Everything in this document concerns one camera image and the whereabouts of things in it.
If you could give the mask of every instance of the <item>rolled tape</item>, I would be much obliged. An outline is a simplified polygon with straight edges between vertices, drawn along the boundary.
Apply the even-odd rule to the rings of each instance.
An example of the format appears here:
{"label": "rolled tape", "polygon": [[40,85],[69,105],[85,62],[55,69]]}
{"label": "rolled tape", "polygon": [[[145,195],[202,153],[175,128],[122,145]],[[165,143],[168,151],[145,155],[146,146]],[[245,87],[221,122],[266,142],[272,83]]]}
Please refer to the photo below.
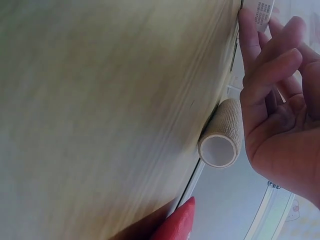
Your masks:
{"label": "rolled tape", "polygon": [[240,101],[229,98],[217,108],[198,144],[200,158],[215,168],[231,166],[238,158],[243,139]]}

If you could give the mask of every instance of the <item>person's hand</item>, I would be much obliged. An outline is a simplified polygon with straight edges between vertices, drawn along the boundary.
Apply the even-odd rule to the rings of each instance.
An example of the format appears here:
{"label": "person's hand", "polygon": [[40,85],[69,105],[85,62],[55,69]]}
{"label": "person's hand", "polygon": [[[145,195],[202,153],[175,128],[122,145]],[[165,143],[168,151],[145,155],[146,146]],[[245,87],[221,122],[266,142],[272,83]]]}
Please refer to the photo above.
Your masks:
{"label": "person's hand", "polygon": [[259,174],[320,208],[320,56],[303,43],[301,18],[285,27],[271,19],[270,41],[254,18],[247,9],[239,12],[248,159]]}

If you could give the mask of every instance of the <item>wooden surface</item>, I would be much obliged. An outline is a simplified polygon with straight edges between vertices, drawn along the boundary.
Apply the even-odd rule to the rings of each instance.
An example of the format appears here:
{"label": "wooden surface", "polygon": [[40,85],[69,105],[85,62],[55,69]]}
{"label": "wooden surface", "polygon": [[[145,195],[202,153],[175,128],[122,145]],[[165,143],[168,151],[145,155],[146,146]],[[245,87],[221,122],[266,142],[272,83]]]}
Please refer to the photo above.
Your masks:
{"label": "wooden surface", "polygon": [[0,238],[106,240],[180,196],[240,0],[2,0]]}

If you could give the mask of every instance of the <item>label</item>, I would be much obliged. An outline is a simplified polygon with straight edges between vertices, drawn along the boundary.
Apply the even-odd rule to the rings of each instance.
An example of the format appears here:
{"label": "label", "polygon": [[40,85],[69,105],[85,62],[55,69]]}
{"label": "label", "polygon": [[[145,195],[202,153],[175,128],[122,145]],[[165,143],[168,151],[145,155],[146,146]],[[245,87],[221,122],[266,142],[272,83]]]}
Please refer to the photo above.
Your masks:
{"label": "label", "polygon": [[270,21],[275,0],[244,0],[243,7],[255,14],[256,28],[265,32]]}

